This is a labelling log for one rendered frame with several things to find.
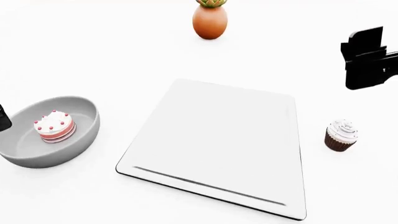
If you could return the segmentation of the chocolate cupcake white frosting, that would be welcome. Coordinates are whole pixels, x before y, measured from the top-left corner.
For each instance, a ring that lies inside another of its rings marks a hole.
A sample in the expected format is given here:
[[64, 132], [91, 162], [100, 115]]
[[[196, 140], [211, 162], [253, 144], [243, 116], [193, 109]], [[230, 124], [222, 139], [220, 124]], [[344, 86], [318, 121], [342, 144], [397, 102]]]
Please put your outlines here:
[[336, 152], [344, 152], [358, 140], [358, 129], [351, 121], [338, 119], [331, 122], [325, 131], [325, 145]]

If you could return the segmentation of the terracotta egg-shaped vase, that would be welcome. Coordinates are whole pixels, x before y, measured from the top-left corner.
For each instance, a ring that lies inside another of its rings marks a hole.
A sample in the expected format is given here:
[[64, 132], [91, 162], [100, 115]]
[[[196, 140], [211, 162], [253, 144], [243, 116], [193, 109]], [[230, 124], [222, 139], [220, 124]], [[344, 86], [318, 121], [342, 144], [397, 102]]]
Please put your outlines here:
[[198, 6], [192, 17], [194, 31], [206, 40], [217, 39], [225, 32], [228, 16], [223, 7]]

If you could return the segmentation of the green succulent plant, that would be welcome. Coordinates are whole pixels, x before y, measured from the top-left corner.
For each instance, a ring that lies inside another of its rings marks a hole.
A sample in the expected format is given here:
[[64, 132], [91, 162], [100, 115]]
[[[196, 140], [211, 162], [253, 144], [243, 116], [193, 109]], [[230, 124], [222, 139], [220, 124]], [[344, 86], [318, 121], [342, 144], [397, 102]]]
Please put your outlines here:
[[195, 1], [199, 3], [200, 6], [205, 8], [217, 8], [227, 3], [228, 0], [195, 0]]

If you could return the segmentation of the pink white layered cake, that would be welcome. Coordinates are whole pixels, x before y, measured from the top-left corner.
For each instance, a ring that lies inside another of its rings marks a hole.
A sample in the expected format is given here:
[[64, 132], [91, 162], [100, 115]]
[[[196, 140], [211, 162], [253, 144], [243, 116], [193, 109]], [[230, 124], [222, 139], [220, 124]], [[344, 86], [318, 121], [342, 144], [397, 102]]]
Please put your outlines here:
[[53, 110], [34, 121], [34, 129], [46, 143], [59, 143], [70, 138], [76, 131], [76, 124], [69, 113]]

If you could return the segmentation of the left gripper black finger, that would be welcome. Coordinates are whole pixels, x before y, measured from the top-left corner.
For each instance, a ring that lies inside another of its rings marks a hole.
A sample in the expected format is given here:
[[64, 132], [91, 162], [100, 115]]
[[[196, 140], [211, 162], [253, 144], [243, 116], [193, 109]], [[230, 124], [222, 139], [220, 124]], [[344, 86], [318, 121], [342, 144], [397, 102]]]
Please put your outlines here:
[[12, 121], [9, 119], [4, 108], [0, 104], [0, 132], [7, 130], [12, 126]]

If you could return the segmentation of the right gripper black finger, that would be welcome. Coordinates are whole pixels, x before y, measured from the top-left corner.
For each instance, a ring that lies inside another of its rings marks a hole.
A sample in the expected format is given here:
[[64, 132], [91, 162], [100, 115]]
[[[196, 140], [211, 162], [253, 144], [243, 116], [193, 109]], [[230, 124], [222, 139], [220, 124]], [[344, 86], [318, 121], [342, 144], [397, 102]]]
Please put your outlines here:
[[383, 57], [387, 54], [386, 48], [381, 45], [354, 45], [348, 42], [341, 43], [340, 47], [346, 62]]
[[348, 43], [355, 47], [380, 47], [383, 26], [356, 31], [349, 37]]

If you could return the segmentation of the white rectangular tray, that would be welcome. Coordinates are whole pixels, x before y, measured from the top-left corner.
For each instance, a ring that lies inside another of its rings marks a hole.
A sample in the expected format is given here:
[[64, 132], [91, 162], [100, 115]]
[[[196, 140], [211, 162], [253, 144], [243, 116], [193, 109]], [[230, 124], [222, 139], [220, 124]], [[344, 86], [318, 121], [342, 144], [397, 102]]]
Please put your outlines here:
[[307, 216], [289, 95], [175, 80], [116, 171], [293, 220]]

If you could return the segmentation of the grey round bowl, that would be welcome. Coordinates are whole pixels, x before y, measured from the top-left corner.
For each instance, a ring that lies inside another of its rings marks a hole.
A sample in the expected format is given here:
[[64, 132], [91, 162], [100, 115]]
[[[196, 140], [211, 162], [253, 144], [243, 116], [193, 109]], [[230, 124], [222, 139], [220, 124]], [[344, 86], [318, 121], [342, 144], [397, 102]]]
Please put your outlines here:
[[[69, 113], [76, 131], [59, 143], [44, 142], [34, 129], [34, 121], [53, 110]], [[58, 96], [30, 105], [9, 116], [12, 126], [0, 132], [0, 156], [21, 167], [46, 168], [72, 160], [95, 140], [100, 114], [93, 102], [80, 96]]]

